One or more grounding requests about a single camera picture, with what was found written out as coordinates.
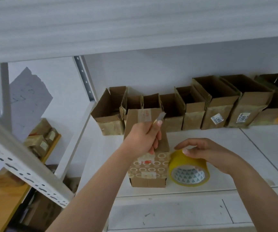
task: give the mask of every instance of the clear packing tape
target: clear packing tape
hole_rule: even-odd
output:
[[[186,187],[201,186],[210,178],[207,162],[187,157],[182,150],[171,154],[169,175],[176,184]]]

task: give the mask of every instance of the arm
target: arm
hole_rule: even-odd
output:
[[[59,214],[47,232],[102,231],[131,163],[157,148],[161,124],[162,121],[135,124],[121,146]]]
[[[202,158],[229,174],[258,232],[278,231],[278,195],[245,160],[210,139],[187,139],[175,149],[186,156]]]

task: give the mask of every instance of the label with number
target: label with number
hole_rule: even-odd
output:
[[[237,123],[244,123],[248,119],[249,115],[250,113],[240,113]]]
[[[221,116],[221,114],[218,113],[218,114],[216,114],[215,116],[212,116],[212,117],[211,117],[211,120],[213,121],[214,124],[217,125],[218,123],[222,122],[224,119],[223,119],[223,117]]]

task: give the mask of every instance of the wooden table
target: wooden table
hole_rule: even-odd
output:
[[[60,138],[59,134],[48,153],[41,159],[42,163],[46,162]],[[30,186],[27,183],[19,187],[0,187],[0,232],[5,230],[29,190]]]

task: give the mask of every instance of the white wall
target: white wall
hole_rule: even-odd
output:
[[[278,37],[85,56],[98,97],[105,87],[172,93],[204,75],[278,73]]]
[[[44,82],[53,96],[42,117],[47,118],[62,135],[46,162],[58,164],[87,108],[89,99],[72,57],[9,63],[9,82],[11,83],[25,67]],[[77,170],[76,162],[82,162],[85,158],[84,153],[75,154],[70,166],[70,174],[74,176],[81,174]]]

